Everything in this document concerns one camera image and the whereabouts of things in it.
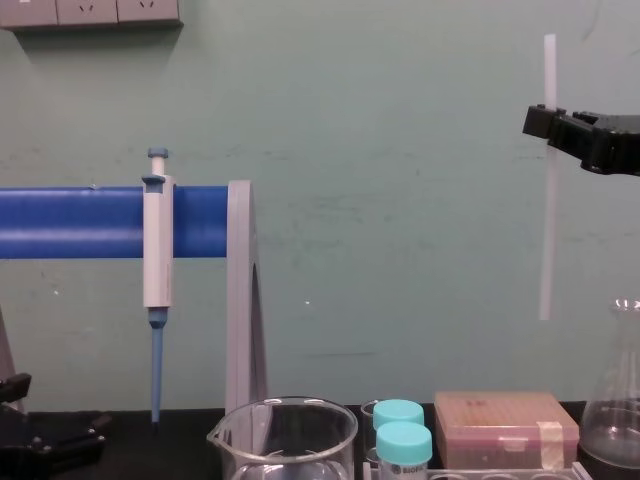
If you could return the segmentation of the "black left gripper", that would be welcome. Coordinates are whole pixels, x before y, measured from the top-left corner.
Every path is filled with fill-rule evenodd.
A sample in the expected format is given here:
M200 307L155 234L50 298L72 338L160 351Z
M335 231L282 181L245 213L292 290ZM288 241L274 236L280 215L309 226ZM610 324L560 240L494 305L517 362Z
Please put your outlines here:
M28 396L32 376L20 373L0 381L0 402ZM112 417L106 413L26 414L1 407L1 477L49 479L97 463Z

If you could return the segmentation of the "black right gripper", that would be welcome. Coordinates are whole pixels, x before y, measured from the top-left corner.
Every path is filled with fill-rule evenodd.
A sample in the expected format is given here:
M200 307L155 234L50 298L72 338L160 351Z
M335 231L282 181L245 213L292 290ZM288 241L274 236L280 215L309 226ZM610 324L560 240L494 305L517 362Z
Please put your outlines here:
M537 104L528 107L522 133L549 138L550 147L577 158L588 172L639 175L638 115L569 114Z

